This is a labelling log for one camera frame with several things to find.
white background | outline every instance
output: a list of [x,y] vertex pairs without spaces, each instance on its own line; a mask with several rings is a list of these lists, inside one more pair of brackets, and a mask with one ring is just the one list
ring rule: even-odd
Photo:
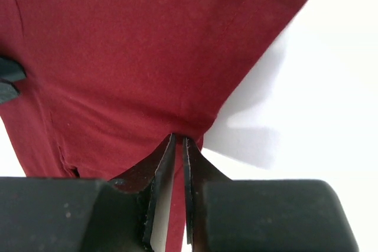
[[[233,120],[279,129],[268,165],[258,168],[204,150],[235,179],[328,181],[362,252],[378,251],[377,3],[310,0],[293,21],[272,99]],[[253,112],[257,120],[249,118]],[[0,146],[0,176],[23,176],[2,124]]]

black object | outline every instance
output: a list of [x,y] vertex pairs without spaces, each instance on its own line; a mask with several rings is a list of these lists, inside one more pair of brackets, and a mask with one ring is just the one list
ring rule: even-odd
[[164,252],[174,153],[171,135],[114,186],[95,179],[1,178],[0,251]]
[[14,60],[0,57],[0,104],[17,98],[19,90],[14,82],[26,78],[23,67]]
[[[232,181],[191,139],[183,145],[187,237],[194,252],[358,251],[325,182]],[[174,148],[171,135],[108,183],[0,179],[0,251],[165,251]]]

seam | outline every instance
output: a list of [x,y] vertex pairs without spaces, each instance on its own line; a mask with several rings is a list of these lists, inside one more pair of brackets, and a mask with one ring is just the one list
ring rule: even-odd
[[21,34],[22,34],[22,39],[25,38],[25,29],[24,29],[24,20],[22,19],[22,14],[21,14],[21,9],[19,7],[19,3],[17,0],[14,0],[15,4],[16,4],[16,7],[17,7],[17,11],[18,11],[18,16],[19,16],[19,21],[21,22]]
[[240,4],[239,8],[237,9],[237,11],[235,12],[235,14],[232,16],[231,20],[227,23],[227,25],[225,26],[225,28],[223,29],[222,33],[219,35],[219,38],[217,40],[217,42],[215,43],[215,45],[218,45],[219,42],[223,39],[225,33],[227,32],[227,30],[230,28],[231,24],[234,22],[236,16],[239,14],[240,10],[242,9],[243,5],[246,3],[247,0],[244,0],[242,2],[242,4]]

red fabric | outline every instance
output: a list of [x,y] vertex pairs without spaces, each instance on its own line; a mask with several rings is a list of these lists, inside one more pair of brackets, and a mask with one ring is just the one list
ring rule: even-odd
[[[28,74],[0,106],[25,173],[110,179],[171,132],[200,140],[305,1],[0,0],[0,55]],[[176,176],[169,252],[184,226]]]

white surface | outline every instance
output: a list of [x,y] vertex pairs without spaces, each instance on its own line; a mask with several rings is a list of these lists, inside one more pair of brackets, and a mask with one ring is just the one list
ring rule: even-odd
[[[265,67],[271,64],[270,72],[277,71],[276,80],[257,99],[254,89],[263,86],[244,81],[239,88],[249,95],[244,106],[220,113],[214,127],[234,137],[238,131],[244,134],[233,141],[234,151],[223,153],[239,160],[247,157],[244,161],[260,168],[204,150],[232,178],[328,181],[343,203],[362,252],[378,251],[376,3],[310,0],[290,26],[286,41],[276,46],[279,60],[274,62],[281,67],[274,69],[271,55],[266,55]],[[261,74],[270,76],[263,67]],[[0,146],[0,176],[22,176],[2,125]]]

